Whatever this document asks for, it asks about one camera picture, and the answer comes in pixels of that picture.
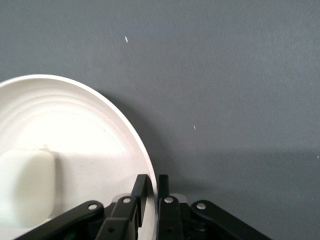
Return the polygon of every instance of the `white plate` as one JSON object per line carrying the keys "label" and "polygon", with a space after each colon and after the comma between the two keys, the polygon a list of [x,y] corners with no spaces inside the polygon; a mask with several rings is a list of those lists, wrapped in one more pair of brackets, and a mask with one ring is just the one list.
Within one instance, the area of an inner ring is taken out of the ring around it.
{"label": "white plate", "polygon": [[[52,217],[85,202],[106,207],[130,193],[138,174],[155,173],[147,151],[126,117],[104,96],[77,81],[27,75],[0,83],[0,155],[47,146],[57,153],[56,199]],[[155,239],[156,208],[148,198],[139,239]],[[0,226],[1,239],[30,228]]]}

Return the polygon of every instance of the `black metal bar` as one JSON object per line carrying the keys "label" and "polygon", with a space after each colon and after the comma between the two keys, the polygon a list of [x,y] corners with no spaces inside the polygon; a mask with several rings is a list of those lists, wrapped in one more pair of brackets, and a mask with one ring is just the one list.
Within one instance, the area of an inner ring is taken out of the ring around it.
{"label": "black metal bar", "polygon": [[96,240],[136,240],[138,239],[138,204],[134,196],[124,196],[118,200],[111,216],[102,224]]}
{"label": "black metal bar", "polygon": [[103,214],[104,206],[98,201],[87,201],[15,240],[49,240],[69,227]]}
{"label": "black metal bar", "polygon": [[157,240],[184,240],[178,199],[167,196],[159,201]]}
{"label": "black metal bar", "polygon": [[191,208],[187,203],[180,203],[180,214],[185,239],[188,240],[219,240],[207,224],[192,219]]}
{"label": "black metal bar", "polygon": [[169,192],[169,176],[159,175],[158,178],[158,201],[170,195]]}
{"label": "black metal bar", "polygon": [[227,240],[271,240],[251,226],[207,200],[191,205],[194,217],[203,220]]}
{"label": "black metal bar", "polygon": [[94,240],[97,237],[97,234],[104,223],[106,218],[111,216],[112,211],[116,206],[116,202],[112,202],[109,206],[105,207],[103,210],[103,217],[89,221],[87,223],[87,238],[88,240]]}
{"label": "black metal bar", "polygon": [[151,188],[151,181],[147,174],[139,174],[136,177],[131,196],[135,197],[137,201],[137,220],[138,226],[142,226],[144,220],[146,202],[148,197],[148,189]]}

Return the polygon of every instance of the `gray backdrop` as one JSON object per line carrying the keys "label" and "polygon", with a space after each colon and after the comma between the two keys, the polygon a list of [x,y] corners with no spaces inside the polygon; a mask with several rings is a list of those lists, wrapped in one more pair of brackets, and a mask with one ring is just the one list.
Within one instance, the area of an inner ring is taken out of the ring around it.
{"label": "gray backdrop", "polygon": [[0,80],[27,74],[104,94],[190,203],[319,239],[318,0],[2,0]]}

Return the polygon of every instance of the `metal rivet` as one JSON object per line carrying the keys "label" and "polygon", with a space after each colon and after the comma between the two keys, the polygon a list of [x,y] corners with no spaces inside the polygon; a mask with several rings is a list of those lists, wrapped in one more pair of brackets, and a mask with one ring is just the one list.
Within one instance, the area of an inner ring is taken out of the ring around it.
{"label": "metal rivet", "polygon": [[197,205],[196,205],[196,208],[199,209],[199,210],[205,210],[206,209],[206,205],[202,202],[199,202]]}
{"label": "metal rivet", "polygon": [[89,210],[95,210],[97,207],[98,207],[97,204],[91,204],[91,205],[88,206],[88,209]]}
{"label": "metal rivet", "polygon": [[167,204],[170,204],[174,201],[174,199],[172,197],[169,197],[167,196],[165,199],[164,199],[164,202],[167,203]]}
{"label": "metal rivet", "polygon": [[124,204],[128,204],[128,203],[130,203],[131,202],[131,199],[130,198],[125,198],[125,199],[123,199],[123,203]]}

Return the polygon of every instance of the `white block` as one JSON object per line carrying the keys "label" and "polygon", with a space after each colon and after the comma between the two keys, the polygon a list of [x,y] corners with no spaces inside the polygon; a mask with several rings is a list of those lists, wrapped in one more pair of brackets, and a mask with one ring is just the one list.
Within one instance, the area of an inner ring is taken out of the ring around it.
{"label": "white block", "polygon": [[55,158],[39,149],[14,149],[0,156],[0,225],[33,227],[55,205]]}

